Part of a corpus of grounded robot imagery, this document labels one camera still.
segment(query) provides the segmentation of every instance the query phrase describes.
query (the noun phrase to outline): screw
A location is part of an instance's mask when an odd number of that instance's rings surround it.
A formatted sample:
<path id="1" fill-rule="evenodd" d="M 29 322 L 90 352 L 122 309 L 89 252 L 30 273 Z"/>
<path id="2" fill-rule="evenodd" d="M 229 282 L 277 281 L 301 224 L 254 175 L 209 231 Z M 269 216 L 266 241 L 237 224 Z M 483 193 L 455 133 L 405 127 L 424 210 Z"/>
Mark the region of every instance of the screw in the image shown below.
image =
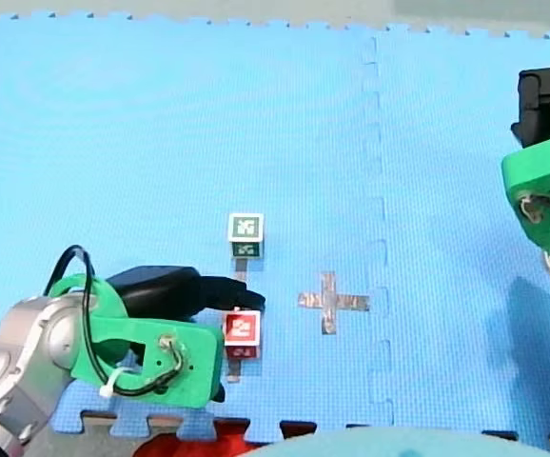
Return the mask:
<path id="1" fill-rule="evenodd" d="M 23 430 L 21 430 L 21 433 L 19 433 L 19 441 L 22 443 L 25 443 L 31 438 L 31 433 L 34 431 L 34 428 L 36 427 L 36 423 L 32 422 L 31 424 L 27 424 Z"/>

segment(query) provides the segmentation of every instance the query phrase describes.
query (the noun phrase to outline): red cube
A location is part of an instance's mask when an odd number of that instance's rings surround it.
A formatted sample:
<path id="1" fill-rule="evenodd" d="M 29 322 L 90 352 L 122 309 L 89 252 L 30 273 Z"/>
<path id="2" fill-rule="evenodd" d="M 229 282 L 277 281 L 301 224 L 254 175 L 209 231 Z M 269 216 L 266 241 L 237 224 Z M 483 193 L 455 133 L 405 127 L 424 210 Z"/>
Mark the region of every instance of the red cube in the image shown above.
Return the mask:
<path id="1" fill-rule="evenodd" d="M 258 348 L 255 346 L 227 346 L 226 357 L 229 359 L 256 359 Z"/>
<path id="2" fill-rule="evenodd" d="M 226 355 L 253 359 L 260 355 L 260 311 L 230 311 L 223 325 Z"/>

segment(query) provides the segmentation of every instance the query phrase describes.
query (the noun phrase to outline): green cube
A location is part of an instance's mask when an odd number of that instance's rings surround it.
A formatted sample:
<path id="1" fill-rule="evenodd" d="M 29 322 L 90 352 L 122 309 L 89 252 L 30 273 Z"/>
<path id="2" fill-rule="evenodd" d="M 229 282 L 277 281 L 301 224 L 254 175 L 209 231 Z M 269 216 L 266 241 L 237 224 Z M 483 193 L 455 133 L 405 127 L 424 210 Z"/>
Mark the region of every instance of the green cube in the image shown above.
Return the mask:
<path id="1" fill-rule="evenodd" d="M 235 259 L 263 256 L 265 218 L 256 213 L 232 213 L 228 217 L 228 242 Z"/>
<path id="2" fill-rule="evenodd" d="M 260 243 L 233 243 L 232 248 L 235 259 L 258 259 L 262 256 Z"/>

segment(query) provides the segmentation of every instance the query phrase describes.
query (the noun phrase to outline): red object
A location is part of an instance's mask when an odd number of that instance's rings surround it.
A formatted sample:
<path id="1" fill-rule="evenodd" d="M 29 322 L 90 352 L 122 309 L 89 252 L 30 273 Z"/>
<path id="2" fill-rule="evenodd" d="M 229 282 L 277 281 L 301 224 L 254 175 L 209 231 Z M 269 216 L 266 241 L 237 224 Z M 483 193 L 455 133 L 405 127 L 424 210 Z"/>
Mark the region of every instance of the red object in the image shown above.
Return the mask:
<path id="1" fill-rule="evenodd" d="M 229 359 L 255 359 L 258 357 L 258 348 L 255 346 L 227 346 L 226 356 Z"/>
<path id="2" fill-rule="evenodd" d="M 234 346 L 260 344 L 260 311 L 231 311 L 225 318 L 225 342 Z"/>
<path id="3" fill-rule="evenodd" d="M 141 445 L 133 457 L 236 457 L 258 448 L 244 441 L 245 424 L 216 423 L 218 441 L 183 442 L 174 434 L 159 435 Z"/>
<path id="4" fill-rule="evenodd" d="M 255 359 L 260 356 L 260 311 L 237 310 L 223 323 L 226 357 Z"/>

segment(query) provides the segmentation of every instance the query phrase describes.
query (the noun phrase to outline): light blue object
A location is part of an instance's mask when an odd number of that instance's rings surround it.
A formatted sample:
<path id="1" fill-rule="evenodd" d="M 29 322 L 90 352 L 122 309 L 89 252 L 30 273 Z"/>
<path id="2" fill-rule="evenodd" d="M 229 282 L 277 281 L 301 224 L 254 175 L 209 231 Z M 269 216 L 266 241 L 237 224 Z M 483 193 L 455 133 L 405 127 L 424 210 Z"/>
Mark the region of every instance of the light blue object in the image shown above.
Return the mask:
<path id="1" fill-rule="evenodd" d="M 266 220 L 248 274 L 267 300 L 263 353 L 223 380 L 224 404 L 105 401 L 74 383 L 53 427 L 80 432 L 93 410 L 121 437 L 173 415 L 185 439 L 228 417 L 252 442 L 305 421 L 516 431 L 547 448 L 550 278 L 500 162 L 518 148 L 518 72 L 548 66 L 550 39 L 514 33 L 0 18 L 0 319 L 65 246 L 86 247 L 100 277 L 232 275 L 228 215 Z M 370 297 L 336 335 L 298 307 L 324 271 Z"/>
<path id="2" fill-rule="evenodd" d="M 247 457 L 550 457 L 534 447 L 491 436 L 417 428 L 359 427 L 262 447 Z"/>

